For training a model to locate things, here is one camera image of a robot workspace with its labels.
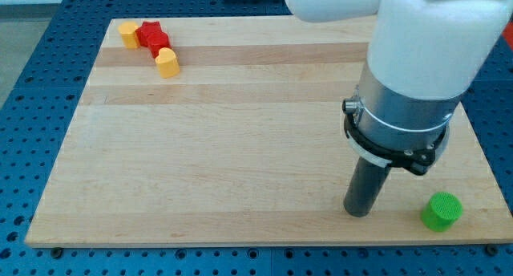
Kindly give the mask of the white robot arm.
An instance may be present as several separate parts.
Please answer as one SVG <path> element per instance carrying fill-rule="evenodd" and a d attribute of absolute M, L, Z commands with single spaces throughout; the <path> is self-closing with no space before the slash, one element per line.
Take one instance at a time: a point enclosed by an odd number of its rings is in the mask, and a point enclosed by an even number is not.
<path fill-rule="evenodd" d="M 507 25 L 512 0 L 285 0 L 306 22 L 375 15 L 358 131 L 391 150 L 435 142 Z"/>

